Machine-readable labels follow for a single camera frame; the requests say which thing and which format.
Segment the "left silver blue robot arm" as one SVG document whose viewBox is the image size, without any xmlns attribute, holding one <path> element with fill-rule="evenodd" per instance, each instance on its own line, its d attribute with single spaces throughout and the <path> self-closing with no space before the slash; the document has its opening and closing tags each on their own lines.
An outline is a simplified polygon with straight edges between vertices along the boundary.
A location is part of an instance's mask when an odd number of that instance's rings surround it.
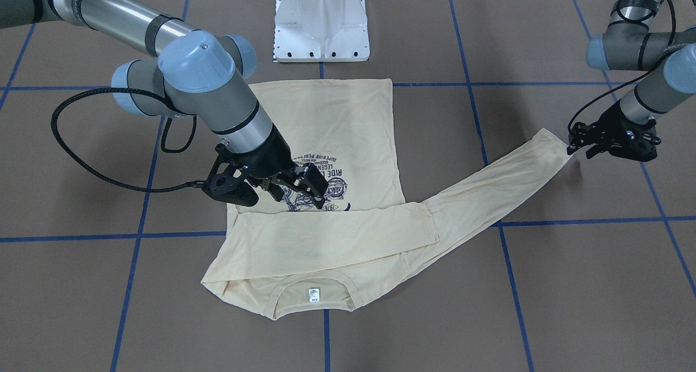
<svg viewBox="0 0 696 372">
<path fill-rule="evenodd" d="M 586 50 L 589 67 L 598 70 L 639 71 L 630 80 L 633 89 L 604 111 L 596 122 L 568 124 L 571 156 L 586 147 L 592 158 L 608 152 L 638 162 L 657 157 L 661 139 L 659 117 L 695 94 L 694 27 L 677 32 L 651 32 L 650 25 L 662 3 L 672 0 L 617 0 L 606 32 L 594 36 Z"/>
</svg>

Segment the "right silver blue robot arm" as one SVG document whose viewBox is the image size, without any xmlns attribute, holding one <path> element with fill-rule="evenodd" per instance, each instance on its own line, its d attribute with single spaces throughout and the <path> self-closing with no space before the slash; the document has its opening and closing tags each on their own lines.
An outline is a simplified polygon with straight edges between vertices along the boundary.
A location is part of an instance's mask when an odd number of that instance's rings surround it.
<svg viewBox="0 0 696 372">
<path fill-rule="evenodd" d="M 2 28 L 57 21 L 104 33 L 150 57 L 125 63 L 115 71 L 111 87 L 74 95 L 53 112 L 54 138 L 81 167 L 107 183 L 140 192 L 199 188 L 216 201 L 252 207 L 259 200 L 256 188 L 278 202 L 291 190 L 323 207 L 326 179 L 315 165 L 293 161 L 287 142 L 246 83 L 256 69 L 256 54 L 245 38 L 218 37 L 135 0 L 2 0 Z M 219 139 L 207 178 L 140 188 L 88 166 L 60 136 L 58 119 L 73 102 L 97 94 L 113 94 L 131 113 L 166 116 L 163 152 L 169 152 L 166 136 L 174 119 L 201 119 Z"/>
</svg>

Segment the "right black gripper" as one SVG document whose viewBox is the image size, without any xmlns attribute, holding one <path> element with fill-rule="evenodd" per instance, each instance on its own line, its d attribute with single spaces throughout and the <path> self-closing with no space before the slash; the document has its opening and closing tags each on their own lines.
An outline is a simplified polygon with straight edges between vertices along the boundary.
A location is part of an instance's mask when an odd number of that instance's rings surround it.
<svg viewBox="0 0 696 372">
<path fill-rule="evenodd" d="M 276 127 L 251 151 L 234 152 L 231 146 L 223 141 L 217 144 L 217 157 L 248 166 L 247 182 L 254 189 L 268 192 L 274 201 L 285 203 L 289 210 L 323 208 L 328 181 L 315 164 L 298 165 L 293 161 L 289 146 Z"/>
</svg>

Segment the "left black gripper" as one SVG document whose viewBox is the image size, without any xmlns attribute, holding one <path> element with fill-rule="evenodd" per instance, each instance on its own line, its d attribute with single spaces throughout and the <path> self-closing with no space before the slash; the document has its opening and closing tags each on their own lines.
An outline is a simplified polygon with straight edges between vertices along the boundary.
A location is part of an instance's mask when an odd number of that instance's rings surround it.
<svg viewBox="0 0 696 372">
<path fill-rule="evenodd" d="M 656 135 L 656 122 L 638 124 L 624 115 L 620 103 L 616 102 L 603 112 L 593 124 L 575 123 L 569 130 L 567 155 L 580 148 L 592 146 L 585 152 L 592 159 L 603 152 L 638 162 L 650 162 L 658 156 L 657 146 L 661 139 Z"/>
</svg>

